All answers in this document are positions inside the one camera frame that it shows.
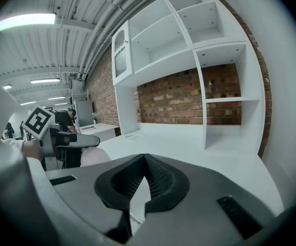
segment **white ceiling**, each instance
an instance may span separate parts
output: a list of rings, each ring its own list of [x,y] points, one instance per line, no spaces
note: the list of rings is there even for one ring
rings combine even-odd
[[[15,27],[0,32],[0,82],[11,84],[8,91],[21,104],[37,101],[42,106],[69,101],[69,77],[91,67],[85,54],[92,32],[111,6],[113,0],[10,0],[0,13],[0,20],[25,13],[56,13],[54,25]],[[121,8],[121,1],[115,10]],[[140,3],[135,0],[132,8]],[[113,11],[98,29],[117,27],[120,18]],[[30,80],[60,78],[60,83],[31,84]],[[66,96],[66,99],[48,100],[48,97]]]

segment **cabinet door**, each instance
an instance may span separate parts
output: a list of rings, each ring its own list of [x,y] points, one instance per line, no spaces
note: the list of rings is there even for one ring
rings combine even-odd
[[[129,21],[126,21],[112,39],[113,85],[133,74]]]

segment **ceiling light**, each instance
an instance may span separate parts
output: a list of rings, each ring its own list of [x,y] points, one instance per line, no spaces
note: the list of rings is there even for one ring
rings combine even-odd
[[[4,86],[4,89],[10,89],[11,88],[11,85],[5,85]]]
[[[51,79],[39,79],[39,80],[31,80],[32,84],[37,83],[49,83],[49,82],[60,82],[59,78],[51,78]]]
[[[23,106],[23,105],[27,105],[27,104],[32,104],[32,103],[35,103],[35,102],[36,102],[36,101],[26,102],[26,103],[21,104],[21,106]]]
[[[64,96],[59,96],[59,97],[50,97],[48,98],[48,100],[53,100],[53,99],[61,99],[61,98],[65,98]]]
[[[0,21],[0,31],[11,27],[38,25],[38,24],[54,24],[55,14],[22,14],[13,16]]]

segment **ceiling pipe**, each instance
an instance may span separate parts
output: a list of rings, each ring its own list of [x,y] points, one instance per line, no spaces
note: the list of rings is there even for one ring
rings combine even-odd
[[[82,69],[84,66],[84,63],[87,59],[87,56],[89,54],[90,48],[92,43],[94,42],[96,36],[97,36],[97,32],[100,30],[100,28],[102,27],[102,25],[106,22],[107,18],[110,16],[110,14],[113,12],[113,10],[115,10],[115,8],[117,7],[117,5],[121,2],[122,0],[113,0],[111,1],[110,5],[108,6],[107,10],[103,13],[103,15],[99,18],[99,21],[97,23],[97,25],[95,26],[94,30],[92,31],[89,41],[87,43],[86,49],[84,51],[82,60],[81,60],[81,64],[80,64],[80,69],[79,69],[79,73],[82,73]]]
[[[93,49],[91,50],[90,56],[88,57],[87,63],[92,63],[93,61],[93,57],[94,57],[94,53],[96,52],[97,47],[101,44],[103,38],[105,37],[105,35],[107,34],[107,32],[110,30],[111,26],[117,21],[117,19],[120,17],[121,14],[123,14],[130,5],[133,4],[133,2],[135,2],[136,0],[126,0],[126,2],[119,7],[119,9],[117,10],[116,13],[113,14],[113,16],[108,20],[107,25],[105,26],[105,28],[103,29],[103,31],[100,33],[100,35],[98,36],[98,38],[96,39],[95,45],[93,47]],[[90,65],[86,65],[85,69],[84,69],[84,74],[87,73],[87,71],[89,70]]]
[[[124,23],[127,19],[129,19],[129,15],[133,14],[133,12],[136,12],[136,10],[142,6],[144,3],[146,3],[149,0],[142,0],[137,5],[135,5],[126,15],[121,19],[121,21],[118,22],[118,24],[115,25],[113,30],[108,34],[108,36],[105,38],[103,43],[100,45],[99,49],[96,51],[96,54],[94,58],[92,59],[91,63],[88,65],[87,72],[90,68],[92,70],[96,67],[101,55],[106,51],[107,47],[109,46],[109,42],[113,34],[116,32],[116,30],[120,27],[122,23]]]

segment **desk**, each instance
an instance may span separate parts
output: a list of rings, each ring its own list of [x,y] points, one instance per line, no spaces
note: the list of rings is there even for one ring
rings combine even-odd
[[[103,123],[87,125],[80,127],[80,132],[83,135],[93,135],[100,138],[100,142],[116,137],[115,129],[118,126],[107,125]]]

